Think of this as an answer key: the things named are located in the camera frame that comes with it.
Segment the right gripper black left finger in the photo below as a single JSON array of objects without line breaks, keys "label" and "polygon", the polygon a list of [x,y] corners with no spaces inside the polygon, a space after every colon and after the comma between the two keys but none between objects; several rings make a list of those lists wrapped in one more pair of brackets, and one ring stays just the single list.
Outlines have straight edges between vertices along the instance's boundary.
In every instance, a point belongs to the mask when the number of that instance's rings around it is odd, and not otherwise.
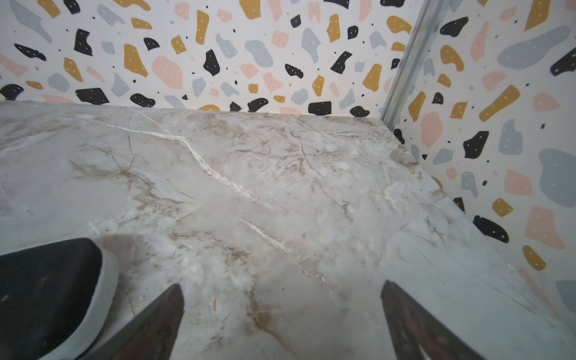
[{"label": "right gripper black left finger", "polygon": [[169,359],[184,315],[182,288],[173,284],[84,359]]}]

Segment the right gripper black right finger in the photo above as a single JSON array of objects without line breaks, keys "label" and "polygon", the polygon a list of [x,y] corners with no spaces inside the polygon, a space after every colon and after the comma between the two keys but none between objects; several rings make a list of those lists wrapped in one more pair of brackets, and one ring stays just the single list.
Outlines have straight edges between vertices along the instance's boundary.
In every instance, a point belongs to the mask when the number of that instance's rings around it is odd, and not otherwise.
[{"label": "right gripper black right finger", "polygon": [[398,284],[387,280],[380,298],[398,359],[481,359]]}]

